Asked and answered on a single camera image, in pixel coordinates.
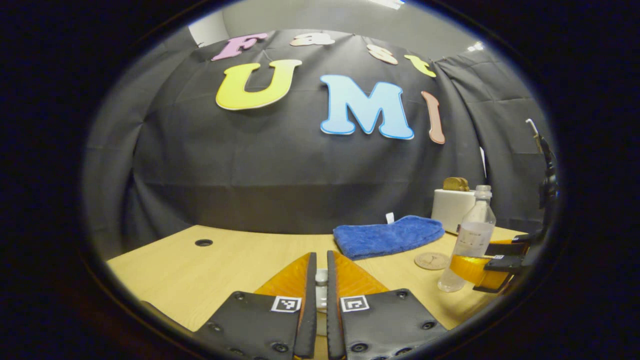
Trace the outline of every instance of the letter m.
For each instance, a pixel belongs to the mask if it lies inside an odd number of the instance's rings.
[[[413,130],[404,115],[400,86],[379,82],[367,97],[348,76],[323,75],[320,81],[329,88],[329,117],[320,125],[324,133],[353,134],[356,126],[348,119],[348,109],[351,109],[362,131],[367,134],[373,132],[378,115],[382,112],[383,121],[378,129],[383,136],[403,140],[413,138]]]

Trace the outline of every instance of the black backdrop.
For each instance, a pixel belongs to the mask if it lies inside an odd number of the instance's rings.
[[[318,234],[379,224],[390,211],[396,218],[428,217],[433,190],[446,177],[465,177],[472,188],[487,183],[480,144],[497,225],[523,231],[540,225],[544,162],[524,120],[532,117],[550,133],[506,64],[468,53],[431,63],[437,74],[431,78],[403,58],[414,53],[351,33],[323,31],[332,45],[289,45],[296,35],[318,31],[272,31],[238,56],[211,61],[227,41],[198,48],[184,28],[123,76],[97,116],[84,170],[88,222],[107,257],[195,224]],[[372,57],[367,44],[391,51],[398,65]],[[258,91],[271,82],[269,62],[281,59],[303,62],[284,98],[251,110],[216,105],[225,69],[260,63],[246,85]],[[414,139],[360,128],[348,136],[323,133],[325,74],[349,76],[367,95],[380,81],[400,86]],[[421,91],[440,103],[443,145],[429,139]],[[357,124],[351,112],[349,118]]]

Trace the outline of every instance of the folded towel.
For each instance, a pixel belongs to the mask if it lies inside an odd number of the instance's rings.
[[[408,215],[393,224],[340,225],[333,230],[335,242],[351,260],[373,258],[415,249],[444,235],[442,223]]]

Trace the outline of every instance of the bottle cap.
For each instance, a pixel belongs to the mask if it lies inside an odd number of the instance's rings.
[[[474,195],[477,199],[491,199],[491,185],[477,185]]]

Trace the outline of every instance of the wooden table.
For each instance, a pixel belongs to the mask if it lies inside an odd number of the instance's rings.
[[[496,227],[492,240],[512,238],[518,231]],[[213,244],[199,247],[199,239]],[[438,289],[443,270],[425,270],[413,259],[427,251],[449,255],[456,237],[440,239],[406,252],[355,261],[388,289],[408,288],[447,329],[478,312],[496,295]],[[338,250],[333,235],[287,235],[231,231],[193,226],[108,261],[109,267],[140,300],[191,331],[198,330],[233,291],[254,292],[283,267],[308,252],[326,268],[327,250]],[[316,359],[326,359],[326,338],[316,341]]]

